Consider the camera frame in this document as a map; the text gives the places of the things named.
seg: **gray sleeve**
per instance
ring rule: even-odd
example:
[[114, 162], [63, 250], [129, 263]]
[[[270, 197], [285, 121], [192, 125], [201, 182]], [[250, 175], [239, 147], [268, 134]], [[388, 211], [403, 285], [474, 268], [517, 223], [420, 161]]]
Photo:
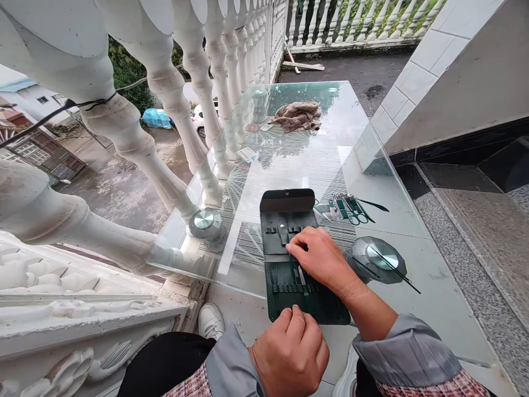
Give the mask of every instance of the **gray sleeve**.
[[213, 397], [265, 396], [252, 357], [233, 323], [206, 358], [206, 372]]
[[391, 386], [429, 387], [458, 375], [461, 364], [424, 321], [401, 314], [384, 340], [353, 346], [376, 381]]

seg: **roof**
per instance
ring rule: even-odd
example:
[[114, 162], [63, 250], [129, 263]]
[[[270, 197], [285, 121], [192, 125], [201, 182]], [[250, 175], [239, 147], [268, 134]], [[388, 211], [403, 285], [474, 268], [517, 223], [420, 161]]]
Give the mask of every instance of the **roof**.
[[18, 92], [20, 90], [23, 90], [24, 88], [31, 87], [32, 85], [37, 85], [37, 83], [35, 83], [29, 78], [25, 78], [6, 85], [0, 85], [0, 91]]

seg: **sleeve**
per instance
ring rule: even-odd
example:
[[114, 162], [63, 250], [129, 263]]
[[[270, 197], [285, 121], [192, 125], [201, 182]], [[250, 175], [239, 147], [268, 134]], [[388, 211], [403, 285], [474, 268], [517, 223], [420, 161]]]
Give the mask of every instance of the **sleeve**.
[[384, 340], [358, 335], [353, 346], [384, 396], [490, 396], [439, 335], [411, 314], [399, 315]]
[[264, 397], [261, 378], [231, 323], [204, 364], [162, 397]]

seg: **black pants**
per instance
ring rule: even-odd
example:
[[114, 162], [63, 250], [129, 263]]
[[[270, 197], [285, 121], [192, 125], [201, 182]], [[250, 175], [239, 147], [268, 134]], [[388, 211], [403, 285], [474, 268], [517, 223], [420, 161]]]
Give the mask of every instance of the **black pants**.
[[[199, 369], [215, 346], [187, 332], [167, 332], [141, 349], [127, 372], [117, 397], [161, 397]], [[357, 364], [357, 396], [382, 397], [375, 380], [361, 360]]]

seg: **brown towel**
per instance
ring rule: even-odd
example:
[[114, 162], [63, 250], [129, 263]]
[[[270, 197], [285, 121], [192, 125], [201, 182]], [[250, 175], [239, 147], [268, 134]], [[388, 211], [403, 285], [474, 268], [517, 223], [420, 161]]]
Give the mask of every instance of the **brown towel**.
[[320, 129], [321, 107], [318, 102], [294, 102], [276, 112], [268, 124], [279, 124], [285, 133]]

